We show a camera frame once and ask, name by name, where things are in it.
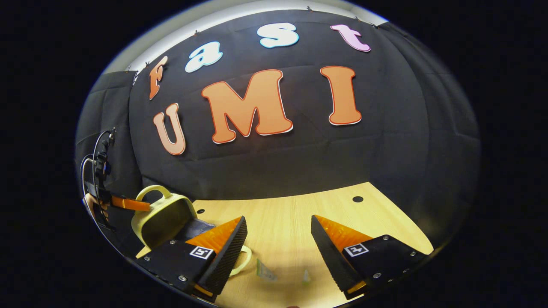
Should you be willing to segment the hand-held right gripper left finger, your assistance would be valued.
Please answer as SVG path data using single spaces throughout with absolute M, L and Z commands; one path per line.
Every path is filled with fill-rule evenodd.
M 178 292 L 215 302 L 244 246 L 247 222 L 240 216 L 210 230 L 198 228 L 196 223 L 189 222 L 136 263 Z

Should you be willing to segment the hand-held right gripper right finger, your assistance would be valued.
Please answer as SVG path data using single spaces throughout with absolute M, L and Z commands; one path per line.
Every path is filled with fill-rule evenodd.
M 385 288 L 426 258 L 389 234 L 370 237 L 319 215 L 311 217 L 311 234 L 344 296 Z

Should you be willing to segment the row of small cloth clips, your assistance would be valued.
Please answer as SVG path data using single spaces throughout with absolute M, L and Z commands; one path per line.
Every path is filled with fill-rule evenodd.
M 328 12 L 380 25 L 380 15 L 344 0 L 209 0 L 176 13 L 130 43 L 104 70 L 140 71 L 176 44 L 219 24 L 259 12 L 304 10 Z

